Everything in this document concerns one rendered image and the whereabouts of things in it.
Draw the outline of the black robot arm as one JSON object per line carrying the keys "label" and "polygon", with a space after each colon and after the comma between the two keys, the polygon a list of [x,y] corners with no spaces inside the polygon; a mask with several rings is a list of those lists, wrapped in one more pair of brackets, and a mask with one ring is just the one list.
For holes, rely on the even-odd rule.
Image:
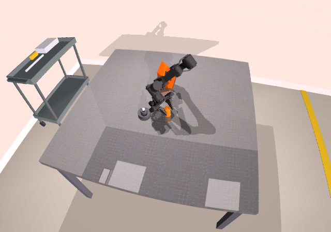
{"label": "black robot arm", "polygon": [[[180,64],[181,60],[182,63]],[[178,64],[171,66],[169,71],[165,71],[164,76],[161,76],[160,78],[158,77],[157,79],[153,80],[154,82],[152,84],[146,85],[146,90],[148,90],[150,95],[153,95],[159,90],[163,90],[169,80],[172,81],[172,78],[180,77],[184,71],[190,71],[191,69],[195,68],[197,64],[191,54],[187,54],[185,57],[181,58],[180,61]],[[189,70],[183,70],[184,68],[188,68]],[[157,103],[153,99],[148,104],[152,107]]]}

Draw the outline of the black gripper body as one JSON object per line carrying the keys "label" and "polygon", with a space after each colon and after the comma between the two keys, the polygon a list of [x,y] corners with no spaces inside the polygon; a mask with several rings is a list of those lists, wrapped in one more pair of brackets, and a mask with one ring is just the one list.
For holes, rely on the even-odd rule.
{"label": "black gripper body", "polygon": [[168,94],[166,94],[165,96],[163,96],[161,94],[161,91],[157,91],[156,93],[154,93],[152,95],[152,98],[156,101],[157,104],[153,105],[152,107],[150,107],[149,111],[152,113],[154,111],[156,111],[157,109],[160,108],[160,105],[164,102],[169,100],[172,96],[174,95],[173,92],[169,92]]}

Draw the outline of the silver round pedestal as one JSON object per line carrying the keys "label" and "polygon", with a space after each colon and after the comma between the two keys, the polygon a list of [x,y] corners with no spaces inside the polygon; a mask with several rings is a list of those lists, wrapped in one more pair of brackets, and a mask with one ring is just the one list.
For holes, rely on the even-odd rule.
{"label": "silver round pedestal", "polygon": [[148,108],[143,107],[143,108],[138,110],[138,117],[140,119],[147,119],[147,118],[150,117],[150,115],[151,115],[151,112],[149,111]]}

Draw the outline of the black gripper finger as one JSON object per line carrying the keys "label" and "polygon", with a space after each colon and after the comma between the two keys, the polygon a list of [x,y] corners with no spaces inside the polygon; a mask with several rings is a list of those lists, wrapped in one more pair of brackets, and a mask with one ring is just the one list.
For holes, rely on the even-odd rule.
{"label": "black gripper finger", "polygon": [[159,111],[159,112],[163,113],[164,115],[167,115],[162,106],[159,109],[157,109],[156,111]]}
{"label": "black gripper finger", "polygon": [[169,106],[170,106],[170,108],[173,110],[173,105],[172,105],[172,97],[169,99],[169,100],[167,100],[167,101],[165,101]]}

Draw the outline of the orange knob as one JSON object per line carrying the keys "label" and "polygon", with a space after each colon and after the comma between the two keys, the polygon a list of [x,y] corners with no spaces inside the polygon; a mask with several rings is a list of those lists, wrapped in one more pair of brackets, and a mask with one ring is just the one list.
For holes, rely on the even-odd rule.
{"label": "orange knob", "polygon": [[171,108],[169,106],[165,106],[164,108],[165,112],[167,115],[165,115],[166,117],[169,117],[171,115]]}

